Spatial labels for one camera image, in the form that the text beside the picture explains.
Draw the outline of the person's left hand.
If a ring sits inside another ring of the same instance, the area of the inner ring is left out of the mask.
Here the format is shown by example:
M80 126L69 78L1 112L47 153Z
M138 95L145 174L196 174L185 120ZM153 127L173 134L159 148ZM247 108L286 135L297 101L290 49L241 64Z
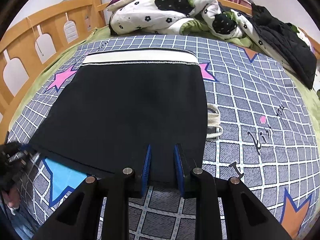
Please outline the person's left hand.
M14 185L9 193L6 192L2 192L3 193L3 197L4 197L4 202L5 204L7 204L7 206L10 209L18 209L20 207L20 203L21 203L21 199L20 199L20 193L17 189L17 186Z

